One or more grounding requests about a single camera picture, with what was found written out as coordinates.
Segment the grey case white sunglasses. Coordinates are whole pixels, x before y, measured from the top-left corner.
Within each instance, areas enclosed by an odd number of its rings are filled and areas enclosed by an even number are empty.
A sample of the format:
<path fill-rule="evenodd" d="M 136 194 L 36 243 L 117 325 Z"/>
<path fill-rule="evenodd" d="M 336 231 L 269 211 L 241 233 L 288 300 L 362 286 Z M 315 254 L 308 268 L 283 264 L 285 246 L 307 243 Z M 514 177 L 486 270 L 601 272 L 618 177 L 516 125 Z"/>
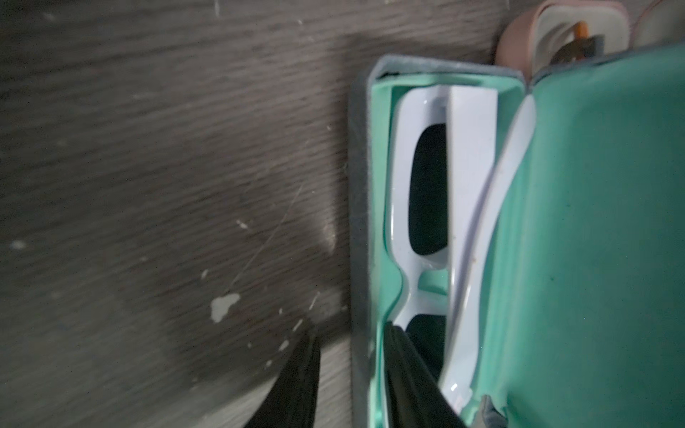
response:
<path fill-rule="evenodd" d="M 512 69 L 386 55 L 348 107 L 353 424 L 391 427 L 384 326 L 402 274 L 389 250 L 392 128 L 399 101 L 433 86 L 498 92 L 496 150 L 526 96 L 533 139 L 492 235 L 466 426 L 684 424 L 684 46 Z M 446 126 L 421 135 L 410 244 L 447 246 Z M 406 332 L 438 387 L 446 317 Z"/>

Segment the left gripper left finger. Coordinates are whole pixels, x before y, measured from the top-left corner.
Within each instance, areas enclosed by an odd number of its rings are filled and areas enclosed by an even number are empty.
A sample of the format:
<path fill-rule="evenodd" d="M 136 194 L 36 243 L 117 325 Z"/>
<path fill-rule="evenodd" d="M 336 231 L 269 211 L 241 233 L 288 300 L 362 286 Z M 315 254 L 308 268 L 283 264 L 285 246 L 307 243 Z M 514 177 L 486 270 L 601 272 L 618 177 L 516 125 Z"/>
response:
<path fill-rule="evenodd" d="M 318 404 L 320 362 L 319 337 L 308 331 L 244 427 L 312 428 Z"/>

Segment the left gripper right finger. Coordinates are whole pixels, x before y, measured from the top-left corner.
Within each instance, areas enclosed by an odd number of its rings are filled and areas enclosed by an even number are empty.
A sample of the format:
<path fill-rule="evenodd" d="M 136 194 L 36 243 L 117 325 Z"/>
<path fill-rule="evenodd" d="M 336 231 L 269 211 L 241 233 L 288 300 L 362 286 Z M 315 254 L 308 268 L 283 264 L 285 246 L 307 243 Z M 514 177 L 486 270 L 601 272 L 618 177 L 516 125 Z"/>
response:
<path fill-rule="evenodd" d="M 404 330 L 384 326 L 385 394 L 391 427 L 460 427 L 457 416 Z"/>

